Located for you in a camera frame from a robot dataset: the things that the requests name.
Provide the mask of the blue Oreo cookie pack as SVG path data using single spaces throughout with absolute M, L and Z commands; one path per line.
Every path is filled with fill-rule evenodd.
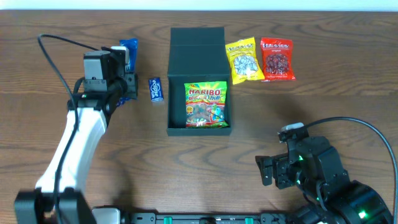
M 138 39 L 120 40 L 119 44 L 129 51 L 125 74 L 127 75 L 127 83 L 132 85 L 132 90 L 128 91 L 127 96 L 122 96 L 117 103 L 117 106 L 122 106 L 129 100 L 136 100 L 138 95 L 138 77 L 136 73 Z

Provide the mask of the blue Eclipse mints tin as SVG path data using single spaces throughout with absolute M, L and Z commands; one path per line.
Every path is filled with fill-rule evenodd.
M 159 77 L 149 79 L 149 91 L 151 102 L 158 102 L 164 100 L 161 80 Z

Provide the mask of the green Haribo worms bag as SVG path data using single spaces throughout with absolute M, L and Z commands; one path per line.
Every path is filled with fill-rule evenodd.
M 186 128 L 225 128 L 227 82 L 185 83 Z

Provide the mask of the dark green box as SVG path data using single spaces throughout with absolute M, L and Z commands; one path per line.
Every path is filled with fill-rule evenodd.
M 170 53 L 167 134 L 169 136 L 228 136 L 232 132 L 232 102 L 226 93 L 225 128 L 186 128 L 186 83 L 226 82 L 231 84 L 229 62 L 222 27 L 173 27 Z

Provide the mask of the yellow Hacks candy bag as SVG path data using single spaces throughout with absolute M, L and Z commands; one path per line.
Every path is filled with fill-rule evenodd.
M 256 81 L 265 78 L 257 60 L 254 37 L 226 44 L 225 49 L 234 85 L 246 80 Z

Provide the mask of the red Hacks candy bag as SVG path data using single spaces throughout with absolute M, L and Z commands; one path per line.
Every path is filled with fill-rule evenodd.
M 296 80 L 292 68 L 293 48 L 294 43 L 289 39 L 268 37 L 261 39 L 264 82 Z

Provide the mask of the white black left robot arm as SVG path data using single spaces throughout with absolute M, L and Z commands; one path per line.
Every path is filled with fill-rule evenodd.
M 14 201 L 18 223 L 45 223 L 50 212 L 58 223 L 96 223 L 84 198 L 86 178 L 120 99 L 137 96 L 129 56 L 124 46 L 84 54 L 85 75 L 71 92 L 67 124 L 54 157 L 35 189 L 21 190 Z

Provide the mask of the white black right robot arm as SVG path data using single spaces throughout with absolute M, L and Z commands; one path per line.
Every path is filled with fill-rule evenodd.
M 340 155 L 324 136 L 307 129 L 284 130 L 280 142 L 287 152 L 256 156 L 263 185 L 280 190 L 296 186 L 308 205 L 286 215 L 286 223 L 382 223 L 393 216 L 381 196 L 369 186 L 351 180 Z

